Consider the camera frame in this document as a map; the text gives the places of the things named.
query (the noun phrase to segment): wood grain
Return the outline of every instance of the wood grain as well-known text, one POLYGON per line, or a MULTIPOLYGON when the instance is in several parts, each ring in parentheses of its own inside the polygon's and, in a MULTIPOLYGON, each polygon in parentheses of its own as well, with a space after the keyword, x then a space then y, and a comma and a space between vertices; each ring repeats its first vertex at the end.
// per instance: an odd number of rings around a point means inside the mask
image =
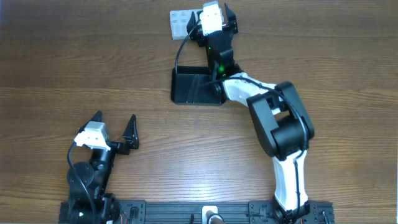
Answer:
MULTIPOLYGON (((119 156, 109 191, 148 201, 267 200, 275 190, 247 108, 170 101, 183 0, 2 2, 0 222, 58 220, 67 148, 102 110, 110 139, 137 115, 140 149, 119 156)), ((397 1, 228 1, 235 60, 250 76, 295 84, 315 125, 305 164, 312 200, 338 223, 395 223, 397 1)), ((187 43, 180 63, 206 65, 187 43)), ((76 150, 73 160, 89 158, 76 150)))

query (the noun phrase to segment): black cable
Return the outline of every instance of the black cable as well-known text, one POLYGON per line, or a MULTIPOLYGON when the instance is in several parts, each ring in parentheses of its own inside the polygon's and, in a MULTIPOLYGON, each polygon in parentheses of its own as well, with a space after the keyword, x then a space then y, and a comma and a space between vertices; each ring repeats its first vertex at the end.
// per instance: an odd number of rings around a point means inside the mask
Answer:
POLYGON ((78 175, 76 169, 73 167, 72 159, 71 159, 71 157, 70 157, 70 155, 72 154, 72 150, 73 150, 73 148, 74 148, 75 146, 76 146, 76 143, 73 142, 72 145, 71 145, 70 148, 69 148, 68 156, 67 156, 67 158, 68 158, 68 163, 69 163, 70 170, 72 171, 73 176, 74 176, 74 177, 76 178, 76 180, 80 183, 81 187, 83 188, 84 192, 85 192, 86 195, 87 195, 88 201, 90 202, 91 210, 93 211, 93 224, 95 224, 95 220, 96 220, 96 217, 97 217, 97 212, 96 212, 96 210, 95 210, 94 200, 91 198, 90 194, 89 194, 88 191, 87 191, 86 186, 84 185, 83 181, 81 181, 81 178, 79 177, 79 175, 78 175))
POLYGON ((198 20, 198 22, 193 26, 192 30, 188 33, 188 35, 185 37, 184 41, 181 43, 181 46, 177 52, 177 56, 175 57, 175 75, 178 75, 178 71, 177 71, 177 67, 178 67, 178 58, 180 57, 180 53, 182 50, 182 47, 184 46, 184 44, 187 42, 187 40, 189 39, 189 37, 191 36, 192 32, 195 30, 195 28, 199 25, 200 19, 198 20))
POLYGON ((299 185, 299 168, 298 168, 298 164, 297 164, 297 159, 299 159, 303 154, 304 151, 308 149, 308 134, 307 134, 307 128, 305 127, 304 121, 302 119, 302 117, 300 116, 300 113, 297 111, 296 107, 279 91, 267 87, 267 86, 263 86, 258 82, 255 82, 249 78, 244 78, 244 77, 228 77, 228 78, 222 78, 219 80, 213 80, 210 82, 206 82, 202 85, 209 85, 212 83, 222 83, 225 80, 244 80, 248 83, 252 83, 254 85, 256 85, 259 88, 268 90, 270 93, 273 93, 277 96, 279 96, 289 107, 289 109, 292 111, 292 113, 297 117, 297 119, 300 121, 301 127, 303 128, 303 146, 302 146, 302 151, 301 153, 293 159, 293 163, 294 163, 294 169, 295 169, 295 177, 296 177, 296 193, 297 193, 297 213, 296 216, 294 217, 294 221, 293 223, 295 223, 300 215, 300 185, 299 185))

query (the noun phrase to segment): wooden table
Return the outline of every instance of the wooden table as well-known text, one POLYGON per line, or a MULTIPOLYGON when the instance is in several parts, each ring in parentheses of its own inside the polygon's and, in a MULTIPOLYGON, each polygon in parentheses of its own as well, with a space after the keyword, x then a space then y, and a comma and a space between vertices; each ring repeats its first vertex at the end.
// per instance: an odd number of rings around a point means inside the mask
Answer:
MULTIPOLYGON (((198 1, 2 3, 0 222, 58 221, 66 155, 77 128, 102 110, 121 141, 137 115, 140 149, 119 156, 108 192, 148 201, 271 199, 272 160, 247 108, 177 106, 169 11, 198 1)), ((305 163, 312 200, 338 223, 395 223, 398 2, 228 1, 234 58, 250 76, 295 84, 315 125, 305 163)), ((206 65, 189 42, 181 65, 206 65)), ((87 161, 79 148, 73 160, 87 161)))

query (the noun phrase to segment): wooden surface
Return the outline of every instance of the wooden surface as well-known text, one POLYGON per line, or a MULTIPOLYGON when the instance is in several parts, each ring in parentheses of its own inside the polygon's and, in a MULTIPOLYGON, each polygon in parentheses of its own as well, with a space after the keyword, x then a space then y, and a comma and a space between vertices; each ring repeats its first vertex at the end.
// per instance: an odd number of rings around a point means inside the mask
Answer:
MULTIPOLYGON (((109 192, 148 201, 271 199, 272 160, 249 111, 177 106, 169 11, 198 1, 2 2, 0 222, 58 221, 67 149, 102 110, 111 140, 137 115, 140 149, 119 156, 109 192)), ((295 84, 315 125, 305 163, 310 199, 338 223, 395 223, 398 2, 228 1, 234 57, 250 76, 295 84)), ((181 65, 206 65, 189 42, 181 65)), ((86 161, 79 149, 73 160, 86 161)))

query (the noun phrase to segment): tabletop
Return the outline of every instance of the tabletop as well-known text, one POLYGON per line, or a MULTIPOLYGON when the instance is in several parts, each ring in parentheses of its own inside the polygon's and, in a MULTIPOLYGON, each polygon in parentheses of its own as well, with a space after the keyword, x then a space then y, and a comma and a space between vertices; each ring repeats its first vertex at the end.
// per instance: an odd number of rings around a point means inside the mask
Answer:
MULTIPOLYGON (((119 156, 108 192, 166 201, 270 200, 272 159, 247 108, 170 100, 183 0, 5 0, 0 19, 0 222, 58 222, 67 151, 102 110, 110 140, 134 113, 141 145, 119 156)), ((395 223, 397 1, 227 1, 234 59, 251 77, 292 82, 315 127, 305 161, 310 200, 337 223, 395 223)), ((206 65, 188 42, 181 65, 206 65)), ((78 148, 73 161, 87 161, 78 148)))

